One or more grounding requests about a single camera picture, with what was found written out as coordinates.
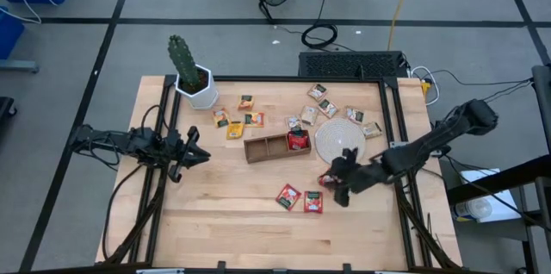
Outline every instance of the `wire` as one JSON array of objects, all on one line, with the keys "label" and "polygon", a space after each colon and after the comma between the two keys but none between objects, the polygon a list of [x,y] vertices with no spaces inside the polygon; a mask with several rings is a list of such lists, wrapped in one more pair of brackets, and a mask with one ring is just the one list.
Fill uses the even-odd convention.
[{"label": "wire", "polygon": [[145,125],[145,119],[147,118],[147,116],[149,115],[149,113],[154,110],[155,108],[158,108],[160,112],[163,113],[163,115],[161,116],[162,120],[163,120],[163,125],[166,129],[169,129],[169,125],[166,124],[166,120],[164,119],[164,109],[161,108],[161,105],[153,105],[151,106],[144,114],[144,116],[141,118],[141,135],[144,136],[144,125]]},{"label": "wire", "polygon": [[520,90],[520,89],[522,89],[522,88],[526,88],[527,86],[529,86],[529,85],[531,85],[531,84],[532,84],[532,82],[528,82],[527,84],[520,85],[520,86],[518,86],[516,89],[514,89],[514,90],[512,90],[512,91],[509,91],[509,92],[507,92],[507,93],[505,93],[505,94],[502,94],[502,95],[500,95],[500,96],[498,96],[498,97],[494,97],[494,98],[492,98],[492,99],[490,99],[490,100],[488,100],[488,101],[486,101],[486,102],[487,102],[487,103],[491,103],[491,102],[497,100],[497,99],[500,98],[500,97],[508,96],[508,95],[510,95],[512,92],[514,92],[514,91],[516,91],[516,90]]},{"label": "wire", "polygon": [[0,11],[2,11],[3,13],[5,13],[6,15],[8,16],[12,16],[14,17],[15,19],[19,19],[21,21],[25,21],[25,22],[31,22],[31,23],[35,23],[35,24],[42,24],[42,19],[40,18],[40,16],[34,11],[33,8],[31,8],[31,6],[27,3],[27,0],[23,0],[23,2],[25,3],[25,5],[27,5],[27,8],[33,13],[34,16],[36,16],[36,18],[38,20],[34,20],[34,19],[29,19],[29,18],[24,18],[24,17],[20,17],[20,16],[16,16],[12,13],[9,13],[7,10],[4,10],[2,8],[0,8]]},{"label": "wire", "polygon": [[[290,29],[288,29],[288,28],[285,28],[285,27],[283,27],[283,26],[281,26],[281,25],[275,25],[275,28],[283,28],[283,30],[287,31],[287,32],[290,33],[290,34],[304,34],[304,32],[292,31],[292,30],[290,30]],[[321,39],[321,38],[318,38],[318,37],[312,37],[312,36],[309,36],[309,35],[307,35],[306,37],[309,38],[309,39],[313,39],[313,40],[325,41],[325,39]],[[356,51],[356,50],[350,49],[350,48],[347,47],[347,46],[337,44],[336,42],[332,42],[331,44],[332,44],[332,45],[335,45],[335,46],[342,47],[342,48],[344,48],[344,49],[346,49],[346,50],[349,50],[349,51],[351,51],[351,52],[355,52],[355,51]]]},{"label": "wire", "polygon": [[444,156],[445,156],[446,158],[448,158],[448,159],[454,160],[454,162],[456,162],[458,165],[461,165],[461,166],[463,166],[463,167],[465,167],[465,168],[472,168],[472,169],[474,169],[474,171],[483,170],[483,171],[491,171],[491,172],[496,172],[496,173],[499,172],[499,171],[491,170],[491,169],[489,169],[489,168],[487,168],[487,167],[482,167],[482,166],[476,166],[476,165],[470,165],[470,164],[467,164],[467,163],[462,163],[462,162],[458,161],[456,158],[450,157],[450,156],[447,155],[447,154],[444,154]]},{"label": "wire", "polygon": [[[431,76],[433,82],[436,81],[436,80],[434,79],[434,74],[439,73],[439,72],[446,72],[446,73],[448,73],[455,81],[457,81],[458,84],[462,84],[462,85],[466,85],[466,86],[469,86],[469,85],[500,85],[500,84],[515,84],[515,85],[512,85],[512,86],[509,87],[509,88],[506,88],[506,89],[504,89],[504,90],[499,90],[499,91],[493,93],[492,95],[490,95],[489,97],[486,97],[486,98],[482,99],[483,101],[486,101],[487,103],[493,102],[493,101],[497,100],[497,99],[500,98],[500,97],[504,97],[504,96],[510,95],[512,92],[514,92],[514,91],[516,91],[516,90],[519,90],[519,89],[522,89],[522,88],[524,88],[524,87],[527,87],[527,86],[531,85],[532,82],[533,82],[533,78],[527,78],[527,79],[524,79],[524,80],[516,80],[516,81],[501,81],[501,82],[494,82],[494,83],[471,83],[471,84],[470,84],[470,83],[464,83],[464,82],[462,82],[461,80],[459,80],[459,79],[457,78],[456,75],[454,75],[452,72],[450,72],[450,71],[448,71],[448,70],[442,69],[442,70],[437,70],[437,71],[434,71],[434,72],[429,72],[426,68],[422,68],[422,66],[420,66],[419,68],[425,69],[425,71],[427,72],[427,75]],[[417,73],[415,73],[415,71],[416,71],[417,69],[418,69],[417,67],[414,68],[414,69],[412,69],[411,73],[412,73],[412,75],[415,75],[417,78],[422,79]]]},{"label": "wire", "polygon": [[[444,180],[444,177],[443,177],[442,175],[438,174],[438,173],[435,172],[435,171],[427,170],[427,169],[425,169],[425,168],[423,168],[423,167],[421,167],[421,170],[426,171],[426,172],[428,172],[429,174],[434,175],[434,176],[439,177],[440,179]],[[402,188],[405,189],[405,188],[407,188],[409,185],[410,185],[410,183],[407,183],[407,184],[405,184],[404,187],[402,187]]]},{"label": "wire", "polygon": [[[313,25],[310,28],[305,30],[302,33],[302,36],[300,37],[300,41],[302,41],[302,44],[309,47],[309,48],[311,48],[311,49],[321,50],[322,48],[325,48],[325,47],[329,46],[330,44],[332,44],[333,42],[335,42],[335,40],[337,40],[337,37],[338,37],[338,29],[337,29],[336,25],[334,25],[334,24],[318,24],[319,19],[321,19],[321,14],[324,11],[324,7],[325,7],[325,0],[322,0],[321,1],[321,7],[319,8],[318,18],[316,19],[316,22],[314,22]],[[312,32],[314,29],[317,29],[317,28],[327,28],[327,29],[332,31],[333,36],[329,40],[322,40],[322,42],[317,43],[317,44],[313,44],[313,43],[310,43],[310,42],[306,41],[307,38],[312,38],[312,37],[308,36],[308,33]]]},{"label": "wire", "polygon": [[463,84],[463,85],[498,85],[498,84],[518,84],[518,83],[523,83],[523,82],[526,82],[528,80],[531,80],[531,78],[528,78],[528,79],[524,79],[524,80],[516,80],[516,81],[501,81],[501,82],[494,82],[494,83],[464,83],[462,82],[461,80],[459,80],[457,78],[456,75],[454,75],[452,72],[448,71],[448,70],[445,70],[445,69],[441,69],[441,70],[437,70],[437,71],[434,71],[432,72],[432,74],[436,74],[436,73],[439,73],[439,72],[445,72],[447,74],[449,74],[451,77],[453,77],[455,79],[455,81],[457,81],[458,84]]},{"label": "wire", "polygon": [[459,177],[461,177],[463,180],[465,180],[468,184],[472,185],[474,188],[478,189],[478,190],[481,190],[483,191],[484,193],[486,193],[488,196],[491,196],[493,197],[494,199],[496,199],[498,202],[504,204],[507,208],[509,208],[510,210],[516,212],[517,214],[521,215],[526,221],[534,224],[535,226],[538,226],[538,227],[541,227],[543,228],[545,231],[547,232],[551,232],[551,228],[549,227],[546,227],[544,225],[542,225],[540,222],[534,220],[532,217],[526,215],[525,213],[521,212],[520,210],[518,209],[515,209],[514,207],[512,207],[509,203],[505,202],[504,200],[502,200],[501,198],[495,196],[495,194],[493,194],[492,192],[490,192],[490,190],[482,187],[482,186],[479,186],[478,184],[475,184],[473,183],[472,181],[466,179],[463,177],[463,175],[461,174],[460,171],[457,171],[457,169],[455,168],[453,162],[452,162],[452,159],[450,159],[448,156],[446,156],[446,158],[448,158],[448,161],[449,161],[449,164],[451,165],[451,168],[454,170],[454,172],[457,173],[457,175],[459,175]]},{"label": "wire", "polygon": [[523,85],[523,84],[526,84],[526,82],[524,82],[524,83],[518,83],[518,84],[512,85],[512,86],[510,86],[509,88],[504,89],[504,90],[499,90],[499,91],[493,93],[492,95],[490,95],[489,97],[483,98],[482,100],[483,100],[483,101],[486,101],[486,100],[492,99],[492,97],[498,96],[498,95],[501,94],[501,93],[504,93],[504,92],[506,92],[506,91],[508,91],[508,90],[513,90],[513,89],[514,89],[513,91],[511,91],[511,92],[508,93],[508,94],[511,94],[511,93],[514,92],[515,90],[520,89],[520,88],[523,88],[524,86],[522,86],[522,85]]},{"label": "wire", "polygon": [[107,252],[107,231],[109,228],[109,217],[111,216],[111,206],[113,205],[113,200],[115,199],[115,196],[121,186],[128,180],[130,177],[132,177],[136,172],[139,171],[142,165],[138,165],[133,171],[131,171],[128,175],[126,175],[115,187],[113,190],[113,193],[111,194],[111,197],[109,198],[109,203],[107,205],[107,214],[105,215],[105,223],[103,224],[103,235],[102,235],[102,253],[105,260],[108,259],[108,252]]},{"label": "wire", "polygon": [[440,98],[440,90],[438,89],[438,84],[436,83],[436,79],[434,79],[434,76],[432,76],[432,73],[429,71],[428,68],[426,68],[424,66],[417,66],[417,67],[412,69],[412,73],[415,73],[415,71],[418,70],[418,69],[422,69],[422,70],[425,70],[426,72],[428,72],[430,78],[432,78],[432,83],[434,84],[434,87],[436,88],[436,97],[432,101],[427,102],[425,104],[426,106],[430,106],[433,103],[436,103],[438,101],[438,98]]},{"label": "wire", "polygon": [[396,11],[394,12],[394,16],[393,16],[393,22],[390,25],[390,35],[388,36],[387,51],[390,51],[390,47],[393,44],[394,26],[396,24],[396,19],[398,19],[399,11],[402,9],[403,3],[404,3],[404,0],[399,0],[398,6],[396,6]]},{"label": "wire", "polygon": [[[113,166],[115,165],[118,165],[121,161],[121,157],[119,156],[119,153],[118,153],[118,147],[116,146],[115,142],[113,141],[113,139],[111,138],[111,134],[124,134],[122,132],[118,132],[118,131],[104,131],[102,133],[99,133],[98,135],[96,135],[95,137],[93,137],[92,139],[84,142],[82,145],[80,145],[79,147],[75,148],[73,150],[74,153],[78,154],[78,155],[82,155],[84,157],[90,157],[90,158],[93,158],[93,159],[96,159],[100,162],[102,162],[105,166],[107,166],[108,168],[110,168],[111,170],[113,171],[117,171]],[[113,153],[115,155],[115,159],[116,161],[115,162],[109,162],[105,159],[102,159],[100,158],[96,153],[94,153],[94,149],[92,148],[92,143],[95,141],[95,140],[99,140],[103,135],[106,135],[105,136],[105,140],[109,141],[111,143],[111,146],[113,147]],[[88,147],[88,151],[90,152],[90,154],[86,154],[86,153],[80,153],[79,150],[81,150],[82,148],[84,147]]]}]

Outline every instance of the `gray floor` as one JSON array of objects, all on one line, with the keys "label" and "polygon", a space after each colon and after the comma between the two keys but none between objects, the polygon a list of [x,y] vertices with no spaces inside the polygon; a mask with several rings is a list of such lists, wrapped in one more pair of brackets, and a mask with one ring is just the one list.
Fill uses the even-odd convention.
[{"label": "gray floor", "polygon": [[[551,20],[551,0],[523,0],[534,21]],[[109,18],[117,0],[67,0],[59,7],[37,6],[49,18]],[[398,0],[327,0],[324,19],[389,20]],[[289,0],[272,9],[279,18],[315,18],[321,0]],[[0,0],[24,16],[22,6]],[[126,0],[124,18],[258,19],[256,0]],[[443,21],[523,20],[514,0],[406,0],[400,19]],[[107,25],[27,25],[12,59],[34,59],[40,73],[3,72],[0,96],[16,99],[19,114],[0,146],[0,272],[17,271],[33,232],[59,156],[75,119]],[[287,25],[292,30],[305,26]],[[538,28],[551,47],[551,28]],[[99,129],[126,129],[142,75],[172,73],[166,54],[171,34],[183,36],[195,60],[219,75],[296,75],[300,36],[268,25],[119,24],[111,40],[85,122]],[[338,42],[356,50],[384,50],[388,27],[340,26]],[[519,28],[398,27],[393,49],[411,65],[448,69],[466,82],[528,78],[541,64],[529,30]],[[429,107],[431,120],[468,99],[486,97],[504,86],[465,87],[438,74],[442,89]],[[507,168],[547,153],[536,97],[519,90],[492,103],[498,128],[484,137],[465,136],[452,156],[466,163]],[[73,157],[34,269],[91,265],[96,256],[109,192],[115,175],[99,162]],[[465,266],[512,273],[523,266],[522,248],[457,224]]]}]

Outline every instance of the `white cable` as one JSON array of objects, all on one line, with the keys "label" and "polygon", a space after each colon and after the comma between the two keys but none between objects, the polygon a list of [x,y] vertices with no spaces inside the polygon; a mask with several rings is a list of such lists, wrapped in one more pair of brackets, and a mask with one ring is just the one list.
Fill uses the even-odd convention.
[{"label": "white cable", "polygon": [[436,88],[436,97],[435,97],[435,99],[433,99],[432,101],[426,103],[427,106],[432,105],[433,103],[436,103],[436,101],[438,101],[438,98],[440,98],[440,90],[438,89],[438,84],[436,84],[436,79],[434,79],[434,76],[432,76],[432,72],[430,72],[429,69],[424,67],[424,66],[417,66],[417,67],[413,68],[412,69],[412,74],[418,69],[425,70],[429,74],[430,78],[432,79],[432,83],[434,84],[434,87]]},{"label": "white cable", "polygon": [[20,17],[20,16],[16,16],[12,13],[9,13],[7,10],[4,10],[2,8],[0,8],[0,11],[2,11],[3,13],[5,13],[6,15],[8,16],[13,16],[15,19],[19,19],[21,21],[25,21],[25,22],[31,22],[31,23],[36,23],[36,24],[42,24],[42,19],[40,18],[40,16],[34,12],[34,10],[31,8],[31,6],[27,3],[27,0],[23,0],[23,2],[25,2],[25,4],[27,5],[27,8],[29,10],[31,10],[31,12],[33,13],[34,16],[36,16],[36,18],[38,19],[38,21],[34,20],[34,19],[28,19],[28,18],[24,18],[24,17]]}]

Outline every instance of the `white bottle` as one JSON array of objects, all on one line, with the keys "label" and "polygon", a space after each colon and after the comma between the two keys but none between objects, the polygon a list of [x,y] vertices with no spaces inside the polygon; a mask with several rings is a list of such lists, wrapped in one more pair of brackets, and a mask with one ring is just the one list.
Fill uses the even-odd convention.
[{"label": "white bottle", "polygon": [[449,209],[456,221],[472,221],[492,214],[492,205],[484,197],[460,202]]}]

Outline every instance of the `floor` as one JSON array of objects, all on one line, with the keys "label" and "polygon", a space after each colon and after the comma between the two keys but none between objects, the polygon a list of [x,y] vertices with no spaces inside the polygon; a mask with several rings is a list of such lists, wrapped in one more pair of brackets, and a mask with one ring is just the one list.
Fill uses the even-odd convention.
[{"label": "floor", "polygon": [[[338,43],[384,50],[398,1],[326,0],[322,19],[337,19]],[[320,4],[288,0],[272,13],[286,19],[285,27],[304,30]],[[29,15],[24,6],[0,5]],[[166,54],[171,34],[183,36],[195,60],[219,75],[296,75],[299,53],[309,51],[299,35],[266,25],[256,0],[67,0],[34,7],[45,24],[27,25],[11,58],[36,60],[40,73],[0,76],[0,96],[15,98],[19,107],[0,146],[0,272],[18,271],[22,263],[33,270],[93,263],[115,175],[78,156],[65,168],[68,133],[82,122],[126,129],[140,77],[174,72]],[[524,79],[531,66],[550,62],[551,0],[406,0],[399,19],[394,50],[413,66],[447,69],[464,82]],[[433,121],[454,105],[506,88],[461,86],[444,73],[436,80],[442,94],[429,108]],[[504,169],[547,153],[532,89],[492,107],[498,128],[454,141],[452,156]],[[49,200],[57,202],[47,203],[49,223],[35,229],[52,182],[60,190],[50,190]],[[529,189],[526,194],[530,199]],[[477,227],[456,225],[465,266],[500,273],[523,266],[520,242]],[[42,234],[29,250],[38,249],[34,262],[22,262],[31,238]]]}]

